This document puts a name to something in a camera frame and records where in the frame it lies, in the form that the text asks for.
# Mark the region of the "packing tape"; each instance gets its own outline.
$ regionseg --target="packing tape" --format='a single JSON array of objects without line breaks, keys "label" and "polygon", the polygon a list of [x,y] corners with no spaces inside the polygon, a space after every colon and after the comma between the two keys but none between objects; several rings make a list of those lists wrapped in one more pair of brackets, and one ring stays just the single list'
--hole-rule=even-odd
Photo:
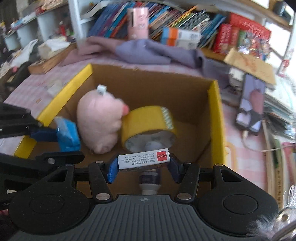
[{"label": "packing tape", "polygon": [[121,143],[132,153],[170,148],[176,130],[170,111],[162,106],[145,106],[123,117]]}]

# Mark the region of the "fluffy fur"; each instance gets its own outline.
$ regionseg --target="fluffy fur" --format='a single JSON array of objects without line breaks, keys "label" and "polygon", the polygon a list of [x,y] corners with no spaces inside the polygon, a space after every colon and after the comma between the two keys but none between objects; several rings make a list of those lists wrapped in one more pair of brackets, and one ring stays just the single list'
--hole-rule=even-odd
[{"label": "fluffy fur", "polygon": [[121,118],[128,112],[128,106],[108,92],[86,93],[77,107],[77,125],[85,145],[96,154],[109,152],[118,140]]},{"label": "fluffy fur", "polygon": [[[288,201],[285,202],[283,210],[281,210],[278,214],[274,214],[270,217],[261,216],[256,222],[251,224],[252,228],[250,232],[252,235],[263,236],[269,240],[275,235],[276,232],[281,230],[290,222],[296,219],[296,186],[292,185],[289,190]],[[286,215],[288,217],[288,221],[283,222],[281,217]],[[296,230],[287,234],[281,240],[290,240],[295,237]]]}]

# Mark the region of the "purple cloth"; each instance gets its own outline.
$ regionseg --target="purple cloth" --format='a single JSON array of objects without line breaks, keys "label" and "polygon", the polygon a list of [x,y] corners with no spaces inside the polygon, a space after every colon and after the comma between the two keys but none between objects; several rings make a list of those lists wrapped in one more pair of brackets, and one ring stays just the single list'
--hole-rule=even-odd
[{"label": "purple cloth", "polygon": [[186,50],[150,39],[139,39],[118,45],[115,54],[131,64],[170,64],[174,61],[193,69],[201,68],[203,76],[218,80],[220,88],[229,85],[229,67],[207,59],[200,49]]},{"label": "purple cloth", "polygon": [[200,49],[186,50],[180,47],[167,46],[150,39],[123,41],[103,37],[89,37],[79,51],[71,54],[61,66],[83,60],[84,55],[110,51],[120,60],[130,64],[165,64],[177,62],[190,68],[200,68],[205,78],[218,80],[219,87],[229,85],[229,67],[223,63],[207,59]]}]

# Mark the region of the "phone screen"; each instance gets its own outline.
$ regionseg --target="phone screen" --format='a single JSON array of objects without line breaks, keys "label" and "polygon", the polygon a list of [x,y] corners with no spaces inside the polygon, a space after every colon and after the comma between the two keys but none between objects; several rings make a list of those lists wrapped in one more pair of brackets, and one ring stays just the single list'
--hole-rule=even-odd
[{"label": "phone screen", "polygon": [[266,83],[246,74],[236,123],[244,130],[258,133],[261,127]]}]

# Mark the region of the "pink plush toy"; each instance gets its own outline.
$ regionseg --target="pink plush toy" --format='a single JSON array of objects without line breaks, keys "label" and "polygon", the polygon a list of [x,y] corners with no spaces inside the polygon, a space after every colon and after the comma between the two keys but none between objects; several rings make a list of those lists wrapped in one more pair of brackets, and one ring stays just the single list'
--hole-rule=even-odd
[{"label": "pink plush toy", "polygon": [[106,86],[86,93],[77,106],[77,125],[84,144],[96,154],[109,152],[118,140],[121,118],[129,107],[106,92]]}]

